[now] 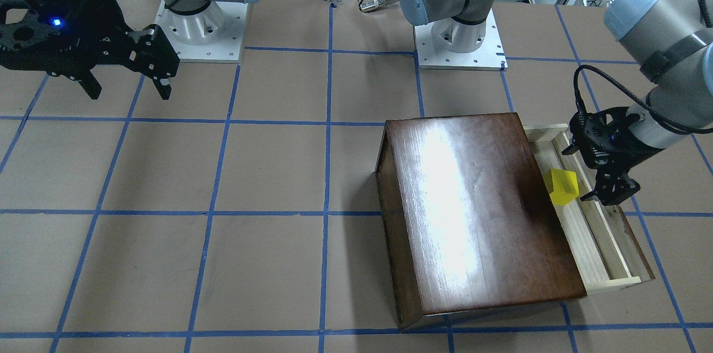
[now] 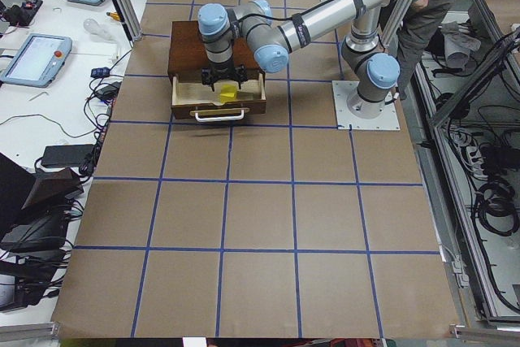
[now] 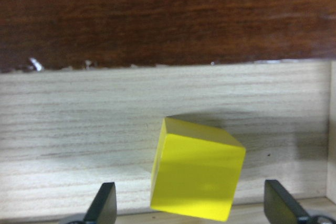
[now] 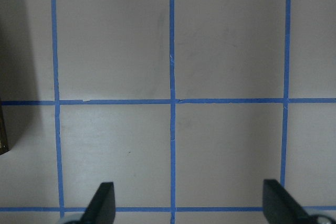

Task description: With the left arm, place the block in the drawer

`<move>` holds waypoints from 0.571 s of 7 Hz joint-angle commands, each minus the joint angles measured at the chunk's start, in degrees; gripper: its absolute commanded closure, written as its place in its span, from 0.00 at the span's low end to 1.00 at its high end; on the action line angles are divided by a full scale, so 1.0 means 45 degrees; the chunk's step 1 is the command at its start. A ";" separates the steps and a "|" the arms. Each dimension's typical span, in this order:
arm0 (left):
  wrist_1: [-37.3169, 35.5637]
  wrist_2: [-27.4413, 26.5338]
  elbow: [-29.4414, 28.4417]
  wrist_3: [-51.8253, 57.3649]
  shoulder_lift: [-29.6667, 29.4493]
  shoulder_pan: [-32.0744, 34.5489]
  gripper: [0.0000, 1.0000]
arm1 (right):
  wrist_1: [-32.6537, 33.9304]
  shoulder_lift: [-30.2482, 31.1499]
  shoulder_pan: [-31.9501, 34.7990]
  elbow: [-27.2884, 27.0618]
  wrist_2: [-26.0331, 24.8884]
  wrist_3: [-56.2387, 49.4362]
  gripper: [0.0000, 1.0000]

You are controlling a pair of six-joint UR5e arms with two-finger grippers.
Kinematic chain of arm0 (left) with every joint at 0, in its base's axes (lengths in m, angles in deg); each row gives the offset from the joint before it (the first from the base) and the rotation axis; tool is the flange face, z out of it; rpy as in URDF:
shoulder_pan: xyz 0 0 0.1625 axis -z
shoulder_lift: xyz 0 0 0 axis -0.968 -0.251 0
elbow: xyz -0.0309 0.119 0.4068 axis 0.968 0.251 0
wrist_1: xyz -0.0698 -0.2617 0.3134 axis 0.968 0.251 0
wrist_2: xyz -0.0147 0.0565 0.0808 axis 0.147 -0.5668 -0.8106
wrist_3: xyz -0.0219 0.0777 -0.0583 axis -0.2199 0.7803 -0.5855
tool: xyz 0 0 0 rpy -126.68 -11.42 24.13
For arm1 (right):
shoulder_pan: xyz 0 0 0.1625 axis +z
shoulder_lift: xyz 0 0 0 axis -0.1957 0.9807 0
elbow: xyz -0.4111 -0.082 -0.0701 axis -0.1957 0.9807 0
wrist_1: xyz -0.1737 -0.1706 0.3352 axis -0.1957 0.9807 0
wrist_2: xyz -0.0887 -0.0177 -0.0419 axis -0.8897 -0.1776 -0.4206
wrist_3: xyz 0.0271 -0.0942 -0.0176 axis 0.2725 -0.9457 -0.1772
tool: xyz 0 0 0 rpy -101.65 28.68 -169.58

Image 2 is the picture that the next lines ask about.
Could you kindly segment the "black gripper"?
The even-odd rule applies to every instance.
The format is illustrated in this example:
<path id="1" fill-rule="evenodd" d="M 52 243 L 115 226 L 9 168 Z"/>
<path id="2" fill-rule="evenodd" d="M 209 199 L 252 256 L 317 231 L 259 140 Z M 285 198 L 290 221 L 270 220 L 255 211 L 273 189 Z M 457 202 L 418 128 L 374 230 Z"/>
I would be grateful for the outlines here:
<path id="1" fill-rule="evenodd" d="M 202 68 L 201 82 L 209 85 L 211 91 L 215 91 L 215 83 L 220 80 L 234 80 L 238 84 L 238 89 L 242 89 L 242 85 L 247 81 L 247 71 L 243 65 L 230 67 L 217 67 L 211 64 L 209 67 Z"/>

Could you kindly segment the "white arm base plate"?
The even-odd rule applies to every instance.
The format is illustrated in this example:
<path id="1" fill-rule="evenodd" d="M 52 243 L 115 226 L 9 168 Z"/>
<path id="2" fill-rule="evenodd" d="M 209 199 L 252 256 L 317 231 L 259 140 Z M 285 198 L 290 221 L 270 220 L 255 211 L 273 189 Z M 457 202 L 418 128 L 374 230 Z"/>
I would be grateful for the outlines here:
<path id="1" fill-rule="evenodd" d="M 332 81 L 332 95 L 339 130 L 400 131 L 394 95 L 388 91 L 381 102 L 371 103 L 358 95 L 358 82 Z"/>

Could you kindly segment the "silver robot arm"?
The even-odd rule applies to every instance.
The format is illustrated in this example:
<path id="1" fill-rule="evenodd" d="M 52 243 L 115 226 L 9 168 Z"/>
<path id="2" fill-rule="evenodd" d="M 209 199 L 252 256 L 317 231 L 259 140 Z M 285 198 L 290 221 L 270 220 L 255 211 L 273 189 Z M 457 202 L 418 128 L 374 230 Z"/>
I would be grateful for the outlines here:
<path id="1" fill-rule="evenodd" d="M 197 15 L 198 30 L 209 60 L 201 71 L 201 82 L 213 86 L 220 80 L 246 80 L 245 69 L 233 61 L 233 43 L 245 39 L 257 65 L 267 73 L 284 69 L 289 55 L 308 46 L 330 31 L 350 23 L 342 44 L 342 56 L 359 83 L 349 99 L 357 116 L 370 118 L 381 108 L 390 89 L 397 86 L 401 70 L 396 58 L 378 47 L 379 15 L 396 0 L 324 0 L 296 13 L 279 25 L 266 0 L 252 0 L 232 8 L 218 3 L 202 6 Z"/>

